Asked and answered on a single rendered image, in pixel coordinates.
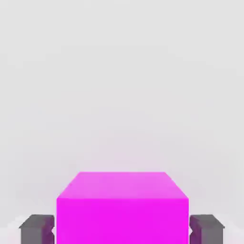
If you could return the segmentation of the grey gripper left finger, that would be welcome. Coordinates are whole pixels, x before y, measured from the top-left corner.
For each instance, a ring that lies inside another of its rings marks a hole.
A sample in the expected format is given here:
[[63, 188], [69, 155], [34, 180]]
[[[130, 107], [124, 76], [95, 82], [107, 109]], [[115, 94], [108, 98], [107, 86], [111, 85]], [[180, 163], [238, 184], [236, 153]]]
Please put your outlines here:
[[55, 244], [54, 226], [50, 214], [18, 216], [7, 225], [7, 244]]

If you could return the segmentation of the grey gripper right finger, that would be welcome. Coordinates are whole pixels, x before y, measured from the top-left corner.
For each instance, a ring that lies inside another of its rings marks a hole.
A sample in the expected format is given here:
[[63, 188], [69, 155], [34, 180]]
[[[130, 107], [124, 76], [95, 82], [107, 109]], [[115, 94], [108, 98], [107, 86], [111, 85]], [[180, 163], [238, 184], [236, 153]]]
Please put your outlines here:
[[224, 216], [192, 214], [189, 228], [189, 244], [236, 244], [234, 226]]

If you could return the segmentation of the small magenta cube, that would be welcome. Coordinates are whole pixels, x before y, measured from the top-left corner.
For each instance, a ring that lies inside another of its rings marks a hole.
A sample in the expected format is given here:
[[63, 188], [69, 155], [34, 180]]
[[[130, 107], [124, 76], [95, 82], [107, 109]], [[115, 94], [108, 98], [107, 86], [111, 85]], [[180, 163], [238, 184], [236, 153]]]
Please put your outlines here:
[[188, 244], [189, 199], [164, 172], [81, 172], [56, 221], [57, 244]]

